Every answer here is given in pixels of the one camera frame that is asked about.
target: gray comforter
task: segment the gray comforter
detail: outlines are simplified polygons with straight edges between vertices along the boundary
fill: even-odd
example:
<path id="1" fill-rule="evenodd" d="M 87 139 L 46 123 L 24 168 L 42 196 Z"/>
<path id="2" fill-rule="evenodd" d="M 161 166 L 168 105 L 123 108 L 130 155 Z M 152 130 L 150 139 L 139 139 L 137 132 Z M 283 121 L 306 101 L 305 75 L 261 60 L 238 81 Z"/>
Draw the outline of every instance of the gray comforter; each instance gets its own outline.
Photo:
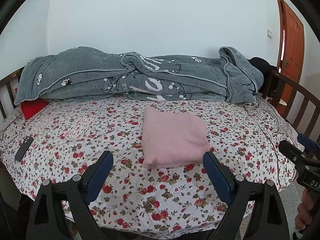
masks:
<path id="1" fill-rule="evenodd" d="M 262 73 L 232 47 L 220 58 L 137 52 L 107 54 L 89 47 L 37 57 L 24 68 L 15 104 L 45 98 L 86 101 L 123 93 L 136 100 L 225 100 L 250 103 L 263 83 Z"/>

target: finger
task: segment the finger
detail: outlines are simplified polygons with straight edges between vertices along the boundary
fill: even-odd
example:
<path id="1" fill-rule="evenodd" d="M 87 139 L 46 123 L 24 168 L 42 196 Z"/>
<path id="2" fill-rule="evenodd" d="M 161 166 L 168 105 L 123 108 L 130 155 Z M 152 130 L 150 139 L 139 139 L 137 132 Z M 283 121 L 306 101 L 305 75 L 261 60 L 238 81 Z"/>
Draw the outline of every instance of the finger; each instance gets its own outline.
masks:
<path id="1" fill-rule="evenodd" d="M 312 221 L 312 217 L 311 217 L 309 211 L 304 207 L 304 205 L 302 203 L 300 203 L 297 209 L 298 209 L 298 214 L 299 214 L 299 217 L 301 218 L 301 220 L 306 225 L 310 224 Z"/>
<path id="2" fill-rule="evenodd" d="M 315 203 L 313 202 L 310 192 L 305 188 L 302 192 L 302 204 L 307 210 L 311 210 Z"/>
<path id="3" fill-rule="evenodd" d="M 304 230 L 306 228 L 306 224 L 301 220 L 299 215 L 297 215 L 295 218 L 295 224 L 296 224 L 296 228 L 299 230 Z"/>

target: bed headboard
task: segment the bed headboard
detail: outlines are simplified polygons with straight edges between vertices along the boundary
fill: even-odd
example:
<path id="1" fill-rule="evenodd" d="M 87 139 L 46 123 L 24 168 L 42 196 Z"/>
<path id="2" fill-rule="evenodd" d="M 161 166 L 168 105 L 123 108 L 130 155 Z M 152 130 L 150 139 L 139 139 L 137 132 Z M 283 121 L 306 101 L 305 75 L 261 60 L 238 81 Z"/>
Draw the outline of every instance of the bed headboard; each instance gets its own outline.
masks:
<path id="1" fill-rule="evenodd" d="M 11 73 L 10 75 L 6 76 L 5 78 L 3 78 L 2 80 L 0 80 L 0 87 L 3 86 L 7 86 L 7 90 L 10 96 L 10 101 L 11 104 L 13 106 L 13 108 L 16 108 L 17 106 L 14 104 L 14 96 L 13 96 L 13 88 L 11 87 L 10 82 L 14 79 L 18 79 L 18 82 L 20 81 L 20 76 L 22 73 L 24 67 L 16 70 L 15 72 Z M 7 117 L 5 111 L 4 111 L 4 107 L 3 107 L 3 102 L 0 100 L 0 110 L 1 110 L 1 114 L 3 116 L 3 118 L 5 119 Z"/>
<path id="2" fill-rule="evenodd" d="M 272 70 L 272 72 L 269 75 L 265 90 L 263 92 L 262 97 L 265 99 L 267 96 L 267 93 L 269 91 L 270 85 L 271 85 L 271 81 L 272 78 L 276 77 L 279 79 L 278 81 L 278 85 L 276 87 L 276 91 L 275 94 L 273 96 L 272 102 L 271 104 L 277 108 L 282 96 L 282 93 L 284 91 L 284 87 L 286 86 L 286 84 L 288 84 L 289 86 L 292 87 L 292 92 L 290 94 L 290 98 L 289 101 L 287 102 L 287 106 L 285 107 L 284 112 L 281 114 L 281 116 L 286 119 L 289 111 L 291 110 L 293 101 L 297 95 L 297 92 L 301 93 L 304 97 L 303 97 L 303 102 L 301 104 L 301 107 L 296 115 L 296 118 L 292 124 L 293 128 L 297 129 L 298 125 L 301 122 L 301 119 L 306 111 L 306 108 L 308 106 L 308 103 L 311 102 L 316 106 L 316 109 L 313 112 L 313 115 L 311 117 L 311 120 L 304 132 L 304 134 L 309 137 L 311 132 L 313 131 L 313 128 L 316 125 L 316 122 L 319 118 L 319 114 L 320 114 L 320 100 L 318 98 L 316 98 L 315 95 L 313 95 L 310 91 L 306 90 L 304 87 L 302 87 L 301 85 L 297 84 L 295 81 L 291 80 L 290 78 L 282 75 L 281 73 L 279 73 L 276 70 Z"/>

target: ribbed knit fabric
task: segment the ribbed knit fabric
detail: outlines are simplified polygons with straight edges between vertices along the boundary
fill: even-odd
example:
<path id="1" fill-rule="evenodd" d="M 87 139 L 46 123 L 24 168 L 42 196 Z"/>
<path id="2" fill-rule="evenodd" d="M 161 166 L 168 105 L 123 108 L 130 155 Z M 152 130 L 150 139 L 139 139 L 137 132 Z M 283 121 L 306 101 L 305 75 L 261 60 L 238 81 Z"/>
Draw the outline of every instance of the ribbed knit fabric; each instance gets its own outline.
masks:
<path id="1" fill-rule="evenodd" d="M 144 109 L 142 124 L 143 166 L 148 169 L 201 163 L 210 150 L 206 123 L 194 114 Z"/>

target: brown door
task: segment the brown door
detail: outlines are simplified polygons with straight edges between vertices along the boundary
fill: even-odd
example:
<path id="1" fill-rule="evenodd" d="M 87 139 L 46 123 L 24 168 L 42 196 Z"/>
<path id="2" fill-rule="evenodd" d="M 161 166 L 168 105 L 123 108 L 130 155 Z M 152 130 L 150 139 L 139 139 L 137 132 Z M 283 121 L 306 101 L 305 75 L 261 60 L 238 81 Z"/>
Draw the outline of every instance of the brown door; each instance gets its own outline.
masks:
<path id="1" fill-rule="evenodd" d="M 279 71 L 299 83 L 304 57 L 303 24 L 283 0 L 278 0 L 278 3 L 282 35 L 279 50 Z M 286 85 L 281 97 L 284 102 L 287 103 L 289 101 L 291 91 L 292 88 Z M 282 113 L 284 106 L 278 106 L 277 110 Z"/>

